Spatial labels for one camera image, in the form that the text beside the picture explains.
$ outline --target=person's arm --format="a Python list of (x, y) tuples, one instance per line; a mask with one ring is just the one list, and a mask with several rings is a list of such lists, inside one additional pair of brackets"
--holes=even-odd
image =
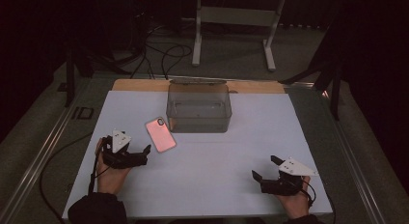
[[(307, 191), (310, 177), (304, 177), (303, 190)], [(308, 197), (303, 192), (293, 196), (275, 195), (286, 210), (288, 221), (284, 224), (323, 224), (315, 215), (310, 214)]]
[[(96, 145), (100, 148), (101, 140)], [(118, 223), (125, 224), (126, 211), (116, 194), (123, 187), (124, 180), (131, 168), (113, 169), (103, 163), (102, 155), (96, 166), (97, 193), (84, 196), (68, 210), (68, 219), (73, 224)]]

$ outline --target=metal stand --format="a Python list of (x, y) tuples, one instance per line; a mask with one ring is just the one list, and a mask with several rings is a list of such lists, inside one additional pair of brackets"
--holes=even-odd
[(279, 5), (275, 11), (262, 11), (206, 7), (202, 6), (202, 0), (198, 0), (196, 10), (196, 38), (195, 45), (193, 48), (192, 65), (197, 67), (200, 64), (202, 47), (201, 35), (202, 22), (244, 24), (267, 26), (271, 28), (271, 32), (270, 35), (268, 36), (268, 39), (263, 40), (262, 45), (264, 48), (264, 54), (267, 61), (268, 70), (275, 71), (276, 66), (274, 64), (273, 54), (271, 51), (271, 43), (273, 42), (273, 38), (276, 33), (277, 26), (279, 24), (281, 11), (283, 9), (285, 1), (286, 0), (280, 0)]

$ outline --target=white table surface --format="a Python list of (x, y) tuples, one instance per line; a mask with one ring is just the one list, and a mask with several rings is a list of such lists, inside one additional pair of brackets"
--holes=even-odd
[[(145, 123), (166, 119), (167, 92), (109, 92), (68, 198), (68, 208), (87, 194), (100, 137), (114, 128), (132, 137), (128, 151), (151, 144)], [(226, 133), (173, 133), (177, 146), (131, 170), (118, 195), (129, 217), (176, 218), (255, 216), (284, 213), (278, 200), (260, 192), (252, 170), (276, 180), (270, 156), (293, 157), (312, 169), (314, 159), (287, 94), (231, 94)], [(311, 213), (332, 212), (320, 177), (312, 177), (316, 200)]]

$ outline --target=clear plastic container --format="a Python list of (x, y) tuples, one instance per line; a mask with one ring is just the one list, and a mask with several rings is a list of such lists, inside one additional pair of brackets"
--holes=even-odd
[(166, 114), (171, 132), (226, 132), (232, 116), (226, 81), (171, 81)]

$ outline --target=pink phone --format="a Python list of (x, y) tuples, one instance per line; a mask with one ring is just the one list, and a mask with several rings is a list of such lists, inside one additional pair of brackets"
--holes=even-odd
[(148, 133), (156, 149), (163, 153), (177, 145), (162, 117), (146, 123)]

